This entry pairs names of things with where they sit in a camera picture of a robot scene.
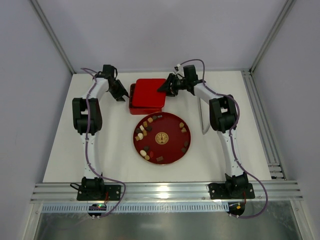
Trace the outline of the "red box lid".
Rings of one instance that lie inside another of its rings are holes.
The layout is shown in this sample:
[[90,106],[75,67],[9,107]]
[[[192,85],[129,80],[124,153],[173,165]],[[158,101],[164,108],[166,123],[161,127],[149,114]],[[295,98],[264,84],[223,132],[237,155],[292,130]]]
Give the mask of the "red box lid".
[[135,83],[132,105],[136,108],[163,108],[166,93],[158,92],[165,83],[164,78],[140,78]]

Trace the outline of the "red chocolate box with tray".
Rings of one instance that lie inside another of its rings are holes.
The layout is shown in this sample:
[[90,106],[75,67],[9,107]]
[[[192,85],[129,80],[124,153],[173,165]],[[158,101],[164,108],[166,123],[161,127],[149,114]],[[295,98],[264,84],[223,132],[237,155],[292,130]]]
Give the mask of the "red chocolate box with tray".
[[132,104],[132,100],[133,100],[133,93],[135,90],[135,85],[136,84],[132,84],[130,86],[130,95],[129,95],[129,111],[132,115],[149,115],[152,113],[156,113],[156,112],[161,112],[162,108],[160,107],[147,107],[147,108],[143,108],[143,107],[134,107]]

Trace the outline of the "metal tongs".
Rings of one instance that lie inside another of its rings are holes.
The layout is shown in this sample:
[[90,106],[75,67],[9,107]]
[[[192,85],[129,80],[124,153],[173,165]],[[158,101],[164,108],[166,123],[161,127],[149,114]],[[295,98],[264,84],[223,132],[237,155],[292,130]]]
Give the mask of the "metal tongs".
[[199,120],[200,120],[201,132],[203,135],[206,135],[207,132],[209,131],[211,125],[210,125],[210,123],[208,123],[207,126],[204,125],[202,103],[201,103],[201,99],[199,97],[197,98],[197,107],[198,107],[198,115],[199,115]]

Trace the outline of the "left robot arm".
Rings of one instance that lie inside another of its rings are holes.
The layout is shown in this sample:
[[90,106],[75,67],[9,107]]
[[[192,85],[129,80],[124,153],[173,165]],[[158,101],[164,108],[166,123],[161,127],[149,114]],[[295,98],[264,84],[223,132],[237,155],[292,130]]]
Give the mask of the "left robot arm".
[[82,68],[92,77],[92,84],[81,97],[73,98],[73,127],[80,135],[84,151],[84,173],[81,184],[77,187],[78,201],[117,201],[124,196],[126,186],[123,182],[103,176],[99,160],[99,133],[103,126],[100,100],[105,93],[110,93],[117,102],[124,102],[129,97],[118,77],[118,70],[105,64],[101,71]]

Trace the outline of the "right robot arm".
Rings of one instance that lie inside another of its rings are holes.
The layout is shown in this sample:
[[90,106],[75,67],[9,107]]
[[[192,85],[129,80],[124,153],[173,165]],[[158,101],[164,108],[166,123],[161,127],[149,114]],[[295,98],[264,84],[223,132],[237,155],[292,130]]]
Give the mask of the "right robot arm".
[[239,105],[232,95],[218,93],[211,89],[205,78],[199,79],[194,65],[183,67],[183,75],[170,73],[165,82],[157,89],[168,97],[175,97],[179,91],[186,90],[209,107],[209,123],[216,131],[224,153],[226,173],[224,183],[208,185],[212,200],[254,199],[250,175],[242,166],[238,157],[236,130],[239,122]]

